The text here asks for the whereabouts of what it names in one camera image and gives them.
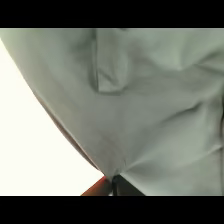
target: white wall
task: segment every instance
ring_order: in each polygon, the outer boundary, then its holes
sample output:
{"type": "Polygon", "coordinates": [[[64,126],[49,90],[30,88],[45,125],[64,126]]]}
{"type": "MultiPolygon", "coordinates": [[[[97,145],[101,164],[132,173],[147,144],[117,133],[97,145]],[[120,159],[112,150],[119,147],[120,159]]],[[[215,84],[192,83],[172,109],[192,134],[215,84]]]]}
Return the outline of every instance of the white wall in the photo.
{"type": "Polygon", "coordinates": [[[56,128],[0,40],[0,195],[80,195],[102,176],[56,128]]]}

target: gray fabric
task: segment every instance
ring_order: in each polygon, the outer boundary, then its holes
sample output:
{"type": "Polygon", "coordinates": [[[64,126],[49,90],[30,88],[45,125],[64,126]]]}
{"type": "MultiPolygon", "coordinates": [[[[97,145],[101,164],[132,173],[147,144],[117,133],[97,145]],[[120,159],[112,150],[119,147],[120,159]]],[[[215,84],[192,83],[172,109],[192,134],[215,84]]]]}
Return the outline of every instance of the gray fabric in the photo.
{"type": "Polygon", "coordinates": [[[4,29],[30,87],[109,178],[222,195],[223,29],[4,29]]]}

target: white background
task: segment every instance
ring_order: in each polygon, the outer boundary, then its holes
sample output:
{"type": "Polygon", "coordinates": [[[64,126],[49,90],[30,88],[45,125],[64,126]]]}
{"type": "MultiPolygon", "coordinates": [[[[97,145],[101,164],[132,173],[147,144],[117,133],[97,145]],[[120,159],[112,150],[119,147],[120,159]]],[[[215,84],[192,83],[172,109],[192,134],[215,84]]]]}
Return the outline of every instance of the white background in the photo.
{"type": "Polygon", "coordinates": [[[0,40],[0,195],[80,195],[102,176],[57,129],[0,40]]]}

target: cloth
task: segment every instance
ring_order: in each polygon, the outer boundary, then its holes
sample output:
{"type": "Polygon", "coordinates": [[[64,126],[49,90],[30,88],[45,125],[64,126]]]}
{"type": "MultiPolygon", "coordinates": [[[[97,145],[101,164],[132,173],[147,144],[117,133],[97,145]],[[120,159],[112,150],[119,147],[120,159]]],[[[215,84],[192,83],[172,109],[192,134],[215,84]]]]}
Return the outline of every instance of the cloth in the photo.
{"type": "Polygon", "coordinates": [[[108,177],[222,195],[224,29],[1,29],[31,89],[108,177]]]}

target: fabric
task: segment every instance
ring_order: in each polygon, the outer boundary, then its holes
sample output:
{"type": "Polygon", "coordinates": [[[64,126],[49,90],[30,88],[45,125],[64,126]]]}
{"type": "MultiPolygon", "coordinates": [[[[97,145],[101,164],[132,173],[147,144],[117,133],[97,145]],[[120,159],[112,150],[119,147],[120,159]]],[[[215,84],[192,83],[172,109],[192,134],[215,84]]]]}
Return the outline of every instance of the fabric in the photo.
{"type": "Polygon", "coordinates": [[[222,195],[224,29],[2,29],[27,83],[108,177],[222,195]]]}

